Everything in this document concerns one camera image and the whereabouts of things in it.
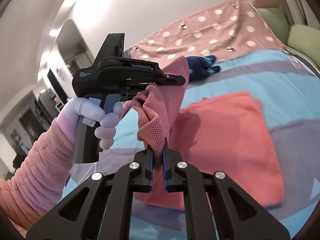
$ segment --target pink polka dot blanket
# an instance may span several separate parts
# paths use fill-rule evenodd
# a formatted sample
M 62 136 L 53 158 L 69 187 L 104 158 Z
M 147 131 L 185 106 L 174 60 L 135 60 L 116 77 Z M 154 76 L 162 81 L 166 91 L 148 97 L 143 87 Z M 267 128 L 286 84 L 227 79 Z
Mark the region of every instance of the pink polka dot blanket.
M 215 55 L 224 61 L 261 50 L 283 50 L 247 0 L 233 0 L 183 17 L 132 47 L 132 57 L 158 62 L 161 68 L 179 56 Z

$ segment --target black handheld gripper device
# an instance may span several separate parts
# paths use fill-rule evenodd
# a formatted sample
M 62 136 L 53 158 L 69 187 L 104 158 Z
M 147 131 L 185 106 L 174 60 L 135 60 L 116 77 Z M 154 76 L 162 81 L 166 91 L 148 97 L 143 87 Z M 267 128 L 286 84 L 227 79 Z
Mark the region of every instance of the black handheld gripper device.
M 105 39 L 94 63 L 79 69 L 72 80 L 78 97 L 84 97 L 99 105 L 106 114 L 112 112 L 118 101 L 131 100 L 154 82 L 157 85 L 183 85 L 182 76 L 164 74 L 158 63 L 123 58 L 124 33 L 112 33 Z M 94 135 L 99 122 L 83 116 L 79 118 L 73 163 L 99 161 L 100 140 Z

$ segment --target bed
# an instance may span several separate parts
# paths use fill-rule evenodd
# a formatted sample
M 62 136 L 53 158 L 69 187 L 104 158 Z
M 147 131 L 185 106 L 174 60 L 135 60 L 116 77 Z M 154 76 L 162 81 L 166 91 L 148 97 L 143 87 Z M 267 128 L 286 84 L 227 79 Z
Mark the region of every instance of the bed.
M 157 61 L 160 67 L 181 55 L 216 55 L 221 68 L 218 75 L 190 83 L 181 108 L 203 97 L 242 90 L 260 100 L 285 190 L 285 201 L 267 210 L 293 238 L 320 199 L 320 101 L 315 92 L 320 80 L 313 66 L 288 52 L 246 0 L 179 19 L 125 52 L 126 57 Z M 96 171 L 111 174 L 131 162 L 144 149 L 137 131 L 138 114 L 131 109 L 117 126 L 112 149 L 101 153 L 98 163 L 73 166 L 69 190 Z M 184 212 L 134 200 L 130 239 L 186 239 Z

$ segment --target recessed light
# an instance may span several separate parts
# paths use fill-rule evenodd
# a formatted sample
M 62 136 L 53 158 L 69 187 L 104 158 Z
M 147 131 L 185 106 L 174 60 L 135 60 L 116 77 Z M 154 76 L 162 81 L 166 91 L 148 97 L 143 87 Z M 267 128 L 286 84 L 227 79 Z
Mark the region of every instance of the recessed light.
M 49 32 L 51 37 L 57 37 L 59 35 L 59 30 L 53 29 Z

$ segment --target gloved finger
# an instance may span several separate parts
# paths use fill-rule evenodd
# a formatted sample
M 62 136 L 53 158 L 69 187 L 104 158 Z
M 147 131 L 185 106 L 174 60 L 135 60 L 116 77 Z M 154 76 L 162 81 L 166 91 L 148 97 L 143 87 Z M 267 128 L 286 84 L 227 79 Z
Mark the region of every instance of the gloved finger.
M 116 135 L 116 128 L 106 128 L 99 126 L 95 131 L 94 135 L 99 139 L 110 139 Z
M 69 100 L 68 104 L 71 104 L 72 109 L 78 114 L 84 117 L 100 122 L 106 113 L 104 110 L 91 102 L 87 98 L 73 98 Z
M 120 101 L 115 103 L 112 112 L 116 115 L 120 115 L 122 113 L 122 103 Z
M 100 125 L 107 128 L 116 127 L 120 121 L 119 115 L 114 113 L 109 113 L 104 116 L 102 121 L 100 121 Z
M 102 139 L 99 143 L 102 150 L 108 150 L 113 145 L 114 139 Z

